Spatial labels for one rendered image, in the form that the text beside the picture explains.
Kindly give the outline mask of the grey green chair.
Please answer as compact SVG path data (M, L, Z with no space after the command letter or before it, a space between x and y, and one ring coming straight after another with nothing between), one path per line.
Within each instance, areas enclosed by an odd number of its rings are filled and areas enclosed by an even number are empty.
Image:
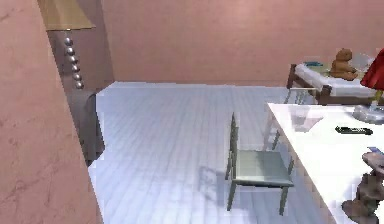
M228 211L231 210L237 186L261 188L280 188L282 190L279 214L284 215L288 189L294 186L291 173L294 161L286 167L281 154L277 151L240 150L238 148L239 126L235 114L231 115L229 152L225 179L230 181L227 199Z

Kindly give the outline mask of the dark grey cabinet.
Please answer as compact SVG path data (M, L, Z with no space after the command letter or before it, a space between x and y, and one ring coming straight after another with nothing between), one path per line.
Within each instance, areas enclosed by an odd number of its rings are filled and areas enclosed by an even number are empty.
M96 111L96 93L88 90L72 90L66 96L85 163L90 166L105 150Z

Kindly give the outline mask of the white table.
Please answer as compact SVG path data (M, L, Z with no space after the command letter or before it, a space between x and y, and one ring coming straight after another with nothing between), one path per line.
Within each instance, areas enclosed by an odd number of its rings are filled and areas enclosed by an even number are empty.
M277 128L296 172L319 206L323 224L356 224L341 204L355 198L362 175L371 171L362 160L367 147L384 152L384 125L354 119L352 106L269 103L267 108L267 126ZM336 126L369 128L373 134L340 134Z

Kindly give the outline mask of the beige shade beaded floor lamp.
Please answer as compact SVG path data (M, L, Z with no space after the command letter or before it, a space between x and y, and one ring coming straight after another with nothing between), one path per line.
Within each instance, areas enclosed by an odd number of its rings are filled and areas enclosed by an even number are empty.
M75 87L83 89L84 82L71 33L73 30L92 29L95 25L85 15L77 0L37 0L37 3L46 30L64 33L65 55L71 63Z

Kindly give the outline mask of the brown teddy bear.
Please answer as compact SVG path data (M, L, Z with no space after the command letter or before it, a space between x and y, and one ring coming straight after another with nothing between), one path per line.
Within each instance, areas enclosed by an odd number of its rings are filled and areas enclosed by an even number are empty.
M350 49L342 48L339 50L332 62L330 76L346 81L353 81L358 74L357 69L349 64L352 58L353 53Z

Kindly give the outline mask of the black remote control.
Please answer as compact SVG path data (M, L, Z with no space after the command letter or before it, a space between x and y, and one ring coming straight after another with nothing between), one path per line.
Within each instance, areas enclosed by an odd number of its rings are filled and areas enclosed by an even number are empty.
M335 131L340 134L363 134L372 135L373 131L369 128L350 128L345 126L336 126Z

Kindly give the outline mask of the white pillow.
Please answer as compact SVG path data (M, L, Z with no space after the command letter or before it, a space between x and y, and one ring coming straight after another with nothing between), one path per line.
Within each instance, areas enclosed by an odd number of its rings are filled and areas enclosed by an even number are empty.
M354 53L349 64L358 71L366 72L373 61L374 58L369 55L363 53Z

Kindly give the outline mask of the brown grey rock statue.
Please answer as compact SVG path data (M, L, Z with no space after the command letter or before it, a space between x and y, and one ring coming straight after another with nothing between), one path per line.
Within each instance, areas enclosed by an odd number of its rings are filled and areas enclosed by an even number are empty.
M372 168L362 176L357 186L356 197L341 205L347 217L356 224L379 224L375 214L381 201L384 201L384 154L367 152L363 161Z

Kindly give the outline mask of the brown frame white bed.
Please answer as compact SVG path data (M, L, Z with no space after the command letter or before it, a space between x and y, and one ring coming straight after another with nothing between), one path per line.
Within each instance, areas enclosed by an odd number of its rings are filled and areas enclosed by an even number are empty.
M325 66L305 63L291 65L286 88L307 91L319 105L369 105L375 95L375 90L362 86L359 79L329 77Z

